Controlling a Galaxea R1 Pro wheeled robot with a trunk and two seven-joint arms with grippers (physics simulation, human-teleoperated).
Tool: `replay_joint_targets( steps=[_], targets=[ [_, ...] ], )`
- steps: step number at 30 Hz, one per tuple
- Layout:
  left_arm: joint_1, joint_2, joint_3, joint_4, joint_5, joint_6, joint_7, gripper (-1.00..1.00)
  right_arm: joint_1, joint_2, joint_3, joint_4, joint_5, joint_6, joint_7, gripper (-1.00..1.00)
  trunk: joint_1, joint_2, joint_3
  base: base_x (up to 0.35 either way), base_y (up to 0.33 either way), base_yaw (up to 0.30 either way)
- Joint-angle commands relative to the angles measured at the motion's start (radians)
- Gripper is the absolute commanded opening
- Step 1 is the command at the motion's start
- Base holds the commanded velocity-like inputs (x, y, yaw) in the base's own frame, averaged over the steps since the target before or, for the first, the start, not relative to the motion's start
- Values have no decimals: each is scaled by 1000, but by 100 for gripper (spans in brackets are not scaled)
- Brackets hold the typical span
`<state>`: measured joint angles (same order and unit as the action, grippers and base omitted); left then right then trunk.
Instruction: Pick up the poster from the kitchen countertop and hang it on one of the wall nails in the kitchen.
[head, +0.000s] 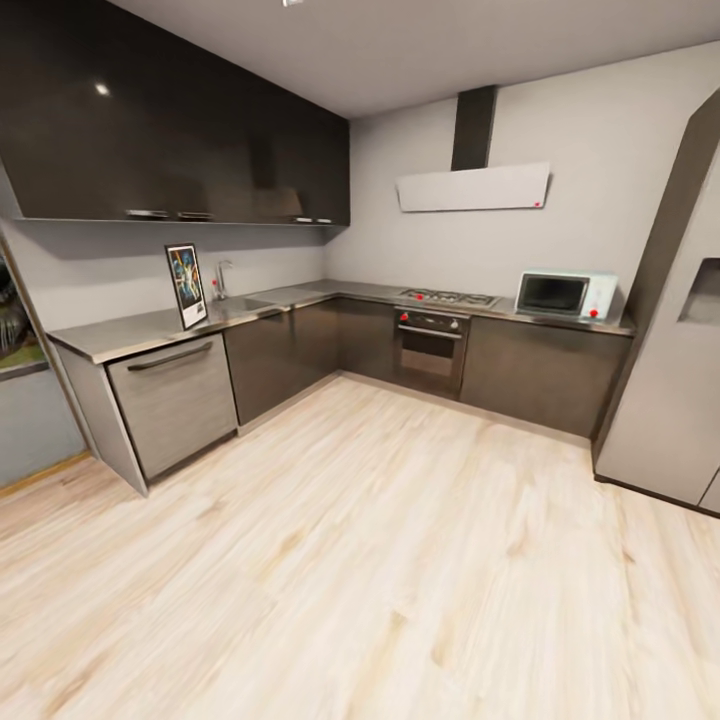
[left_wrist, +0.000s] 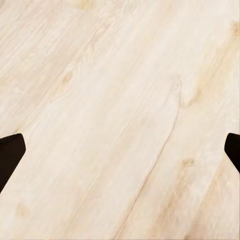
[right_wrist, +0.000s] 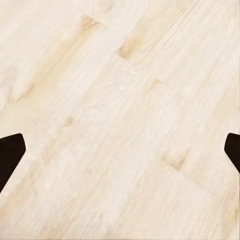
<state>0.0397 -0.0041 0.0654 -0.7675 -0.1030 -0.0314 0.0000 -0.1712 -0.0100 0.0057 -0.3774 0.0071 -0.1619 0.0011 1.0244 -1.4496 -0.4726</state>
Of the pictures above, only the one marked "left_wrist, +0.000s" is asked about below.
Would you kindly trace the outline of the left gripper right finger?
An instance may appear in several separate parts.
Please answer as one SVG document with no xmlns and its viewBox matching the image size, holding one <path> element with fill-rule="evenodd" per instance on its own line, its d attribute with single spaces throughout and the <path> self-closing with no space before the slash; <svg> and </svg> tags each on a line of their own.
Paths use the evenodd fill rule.
<svg viewBox="0 0 240 240">
<path fill-rule="evenodd" d="M 240 135 L 229 133 L 225 141 L 224 151 L 240 173 Z"/>
</svg>

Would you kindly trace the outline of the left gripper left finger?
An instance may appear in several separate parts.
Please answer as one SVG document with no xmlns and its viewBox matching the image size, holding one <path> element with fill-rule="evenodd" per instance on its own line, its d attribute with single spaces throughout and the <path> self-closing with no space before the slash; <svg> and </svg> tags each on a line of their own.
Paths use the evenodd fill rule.
<svg viewBox="0 0 240 240">
<path fill-rule="evenodd" d="M 0 138 L 0 193 L 26 153 L 22 133 Z"/>
</svg>

